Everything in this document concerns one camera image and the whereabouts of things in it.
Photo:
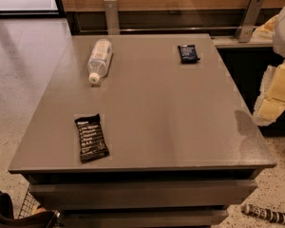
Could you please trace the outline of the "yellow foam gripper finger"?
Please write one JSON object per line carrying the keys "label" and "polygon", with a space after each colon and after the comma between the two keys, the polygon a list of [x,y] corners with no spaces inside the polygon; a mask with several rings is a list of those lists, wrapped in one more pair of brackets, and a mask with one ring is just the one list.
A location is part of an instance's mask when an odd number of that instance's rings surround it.
{"label": "yellow foam gripper finger", "polygon": [[277,15],[270,18],[253,32],[252,37],[256,39],[272,39],[275,31],[276,19]]}
{"label": "yellow foam gripper finger", "polygon": [[279,66],[267,67],[259,91],[253,121],[258,126],[268,126],[285,111],[285,61]]}

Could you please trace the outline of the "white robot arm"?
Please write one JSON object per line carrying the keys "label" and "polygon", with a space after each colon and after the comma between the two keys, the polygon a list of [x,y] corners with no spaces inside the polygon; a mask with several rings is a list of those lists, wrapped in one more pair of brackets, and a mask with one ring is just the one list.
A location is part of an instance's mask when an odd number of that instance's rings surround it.
{"label": "white robot arm", "polygon": [[285,6],[263,26],[263,31],[267,29],[272,30],[274,53],[284,61],[279,66],[267,66],[263,74],[253,112],[258,126],[274,123],[285,111]]}

